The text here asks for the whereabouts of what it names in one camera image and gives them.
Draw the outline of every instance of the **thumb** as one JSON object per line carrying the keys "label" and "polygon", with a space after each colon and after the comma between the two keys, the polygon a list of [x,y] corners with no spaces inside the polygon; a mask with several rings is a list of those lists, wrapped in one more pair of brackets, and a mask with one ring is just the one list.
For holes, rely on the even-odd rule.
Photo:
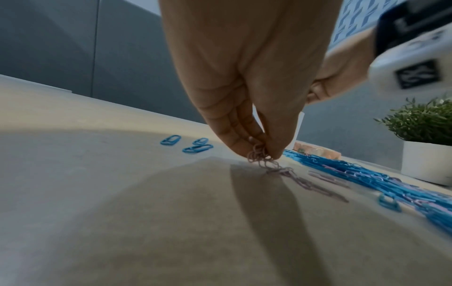
{"label": "thumb", "polygon": [[258,116],[264,127],[267,139],[265,146],[273,159],[278,159],[287,145],[292,142],[297,129],[299,114],[273,115],[258,111]]}

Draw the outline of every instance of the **potted plant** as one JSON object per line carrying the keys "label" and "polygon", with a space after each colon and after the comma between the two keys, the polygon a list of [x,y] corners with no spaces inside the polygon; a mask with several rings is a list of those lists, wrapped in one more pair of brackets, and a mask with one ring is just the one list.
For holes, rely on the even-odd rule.
{"label": "potted plant", "polygon": [[407,104],[375,119],[404,140],[402,174],[452,186],[452,99]]}

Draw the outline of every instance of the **white object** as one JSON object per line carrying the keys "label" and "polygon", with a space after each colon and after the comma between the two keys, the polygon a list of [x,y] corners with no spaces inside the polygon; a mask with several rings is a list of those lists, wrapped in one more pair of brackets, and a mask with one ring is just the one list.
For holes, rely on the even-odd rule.
{"label": "white object", "polygon": [[383,97],[432,95],[452,88],[452,23],[387,50],[369,68]]}
{"label": "white object", "polygon": [[[256,121],[259,123],[259,126],[263,130],[264,126],[262,126],[262,122],[259,119],[258,112],[254,105],[253,105],[253,116],[256,119]],[[295,141],[297,141],[298,133],[300,132],[301,122],[303,122],[303,117],[305,117],[305,114],[303,112],[300,112],[300,114],[298,115],[297,128],[295,129],[295,134],[293,135],[292,142],[289,145],[287,145],[286,149],[292,150],[293,147],[295,146]]]}
{"label": "white object", "polygon": [[402,174],[452,186],[452,146],[405,141]]}

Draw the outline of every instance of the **skin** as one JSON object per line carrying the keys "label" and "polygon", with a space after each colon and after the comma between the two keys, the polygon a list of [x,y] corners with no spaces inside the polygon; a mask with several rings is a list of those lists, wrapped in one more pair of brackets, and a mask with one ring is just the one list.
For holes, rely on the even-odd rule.
{"label": "skin", "polygon": [[160,0],[179,78],[235,153],[247,156],[262,142],[276,159],[291,142],[341,2]]}
{"label": "skin", "polygon": [[375,29],[360,32],[330,50],[309,89],[306,104],[328,100],[367,80],[375,58]]}

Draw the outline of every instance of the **blue paper clip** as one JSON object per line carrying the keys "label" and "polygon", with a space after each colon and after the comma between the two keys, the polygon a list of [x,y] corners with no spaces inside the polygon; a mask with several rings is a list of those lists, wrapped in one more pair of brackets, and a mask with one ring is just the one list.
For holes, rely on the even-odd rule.
{"label": "blue paper clip", "polygon": [[163,139],[160,142],[160,144],[165,145],[165,146],[173,146],[174,144],[178,143],[180,139],[181,139],[180,135],[172,135],[166,139]]}
{"label": "blue paper clip", "polygon": [[400,208],[399,203],[396,200],[393,200],[392,202],[389,202],[385,199],[385,195],[381,194],[378,197],[378,204],[382,207],[385,207],[387,209],[390,209],[395,212],[402,212],[402,209]]}
{"label": "blue paper clip", "polygon": [[203,152],[209,149],[212,149],[213,145],[211,144],[206,144],[206,145],[195,145],[192,147],[187,147],[182,149],[182,152],[187,153],[187,154],[196,154],[199,152]]}
{"label": "blue paper clip", "polygon": [[199,139],[196,139],[195,141],[193,141],[193,145],[206,145],[207,144],[207,142],[209,141],[209,139],[208,138],[199,138]]}

